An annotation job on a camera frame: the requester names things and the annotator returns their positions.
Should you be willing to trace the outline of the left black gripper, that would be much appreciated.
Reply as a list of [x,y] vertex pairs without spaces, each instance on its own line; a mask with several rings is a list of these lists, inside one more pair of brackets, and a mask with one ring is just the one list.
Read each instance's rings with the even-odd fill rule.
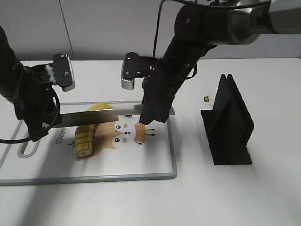
[[20,66],[20,80],[14,94],[14,108],[27,126],[29,139],[37,141],[62,121],[58,95],[44,65]]

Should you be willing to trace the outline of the right black cloth-covered gripper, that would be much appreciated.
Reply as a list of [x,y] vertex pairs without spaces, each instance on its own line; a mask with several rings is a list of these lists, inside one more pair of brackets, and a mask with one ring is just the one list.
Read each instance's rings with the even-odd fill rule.
[[155,63],[154,74],[143,80],[143,110],[139,122],[166,122],[175,95],[187,76],[188,64],[158,60]]

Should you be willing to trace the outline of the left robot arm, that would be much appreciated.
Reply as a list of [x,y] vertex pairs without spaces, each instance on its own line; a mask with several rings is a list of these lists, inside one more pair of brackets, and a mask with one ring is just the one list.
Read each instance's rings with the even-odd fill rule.
[[1,143],[37,141],[62,121],[58,95],[52,86],[43,65],[27,67],[17,59],[1,29],[0,94],[13,105],[17,119],[24,120],[29,131],[28,138]]

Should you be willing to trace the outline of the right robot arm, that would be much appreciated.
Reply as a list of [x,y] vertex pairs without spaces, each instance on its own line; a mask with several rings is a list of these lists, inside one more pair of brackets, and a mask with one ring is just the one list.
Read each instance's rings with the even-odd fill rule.
[[262,34],[299,34],[298,0],[227,0],[202,6],[187,2],[174,23],[174,36],[153,72],[143,79],[140,123],[164,123],[175,95],[198,60],[219,45],[248,45]]

